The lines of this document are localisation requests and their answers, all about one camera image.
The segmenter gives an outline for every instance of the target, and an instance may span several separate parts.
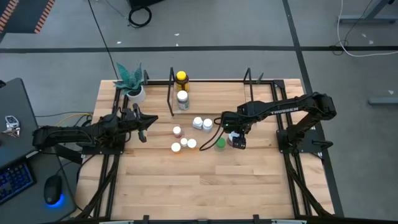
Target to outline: yellow bottle cap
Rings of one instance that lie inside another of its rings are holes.
[[[178,80],[182,81],[182,80],[186,79],[186,77],[187,77],[187,74],[184,71],[177,72],[177,79]]]

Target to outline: white cable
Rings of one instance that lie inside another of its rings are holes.
[[[368,57],[368,56],[376,56],[376,55],[392,55],[392,54],[397,54],[397,52],[389,52],[389,53],[378,53],[378,54],[368,54],[368,55],[354,55],[349,53],[345,48],[344,45],[341,43],[340,40],[340,33],[339,33],[339,25],[340,25],[340,17],[341,17],[341,13],[343,12],[343,0],[341,0],[341,8],[340,8],[340,14],[338,15],[338,21],[337,21],[337,38],[338,38],[338,42],[340,43],[341,47],[343,48],[343,50],[352,57]]]

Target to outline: blue light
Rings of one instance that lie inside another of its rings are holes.
[[[61,194],[60,200],[58,200],[58,202],[56,202],[53,205],[46,204],[46,206],[48,206],[49,208],[59,208],[62,206],[63,201],[65,201],[65,196],[63,194]]]

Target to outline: yellow bottle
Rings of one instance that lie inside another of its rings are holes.
[[[177,91],[185,90],[189,91],[189,78],[184,71],[177,72]]]

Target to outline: keyboard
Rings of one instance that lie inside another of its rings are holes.
[[[0,205],[34,184],[26,159],[0,168]]]

